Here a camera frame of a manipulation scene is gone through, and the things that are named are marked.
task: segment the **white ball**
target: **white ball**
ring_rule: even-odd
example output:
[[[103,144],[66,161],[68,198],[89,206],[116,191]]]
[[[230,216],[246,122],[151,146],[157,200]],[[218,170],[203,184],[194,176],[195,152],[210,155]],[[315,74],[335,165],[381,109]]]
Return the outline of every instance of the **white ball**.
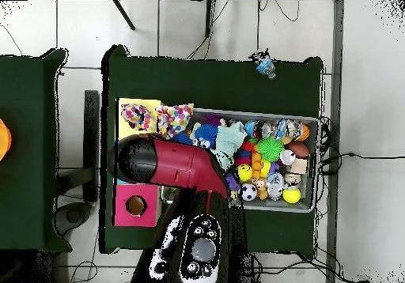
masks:
[[[242,199],[246,202],[252,201],[256,198],[257,189],[253,184],[243,183],[241,187]]]

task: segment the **yellow paper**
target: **yellow paper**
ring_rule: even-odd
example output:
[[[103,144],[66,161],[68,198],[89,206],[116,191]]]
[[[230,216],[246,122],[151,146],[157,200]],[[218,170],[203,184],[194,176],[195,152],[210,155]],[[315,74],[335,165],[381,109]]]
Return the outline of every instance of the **yellow paper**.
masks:
[[[137,104],[142,105],[148,109],[150,115],[157,121],[156,106],[161,105],[159,100],[141,100],[136,98],[119,98],[119,115],[118,115],[118,140],[124,139],[132,134],[145,133],[144,130],[134,130],[121,116],[121,104]],[[148,132],[157,132],[156,127],[150,128]]]

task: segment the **green table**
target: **green table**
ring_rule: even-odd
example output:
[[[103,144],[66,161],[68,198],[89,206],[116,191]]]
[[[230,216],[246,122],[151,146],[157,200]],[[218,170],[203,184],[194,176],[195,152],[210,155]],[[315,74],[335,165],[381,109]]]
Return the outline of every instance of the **green table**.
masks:
[[[69,251],[53,228],[55,76],[66,57],[0,57],[0,118],[12,145],[0,161],[0,249]]]
[[[174,58],[128,57],[121,45],[103,59],[101,168],[106,148],[114,144],[115,98],[157,99],[164,104],[193,102],[197,108],[250,111],[280,115],[319,116],[319,58],[304,63],[275,62],[277,77],[270,81],[253,62],[194,61]],[[152,246],[155,228],[111,226],[112,175],[101,171],[101,246],[144,249]],[[283,213],[245,210],[248,250],[301,252],[312,258],[314,212]]]

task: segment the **pink box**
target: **pink box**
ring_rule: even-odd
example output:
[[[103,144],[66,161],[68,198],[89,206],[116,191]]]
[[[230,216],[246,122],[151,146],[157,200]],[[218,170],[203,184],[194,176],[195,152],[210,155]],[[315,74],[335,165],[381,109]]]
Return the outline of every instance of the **pink box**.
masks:
[[[127,210],[127,201],[132,196],[140,196],[146,203],[146,209],[141,215],[131,214]],[[117,184],[115,216],[112,215],[113,226],[137,226],[152,228],[156,226],[161,215],[161,200],[159,186],[153,184]]]

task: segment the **colorful fabric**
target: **colorful fabric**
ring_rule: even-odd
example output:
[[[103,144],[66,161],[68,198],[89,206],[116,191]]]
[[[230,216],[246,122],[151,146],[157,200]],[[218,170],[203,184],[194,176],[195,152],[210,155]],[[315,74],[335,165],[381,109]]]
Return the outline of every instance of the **colorful fabric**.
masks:
[[[167,138],[173,138],[176,134],[186,129],[193,114],[194,104],[156,107],[157,131]]]
[[[156,120],[142,105],[122,104],[121,116],[134,130],[156,131]]]

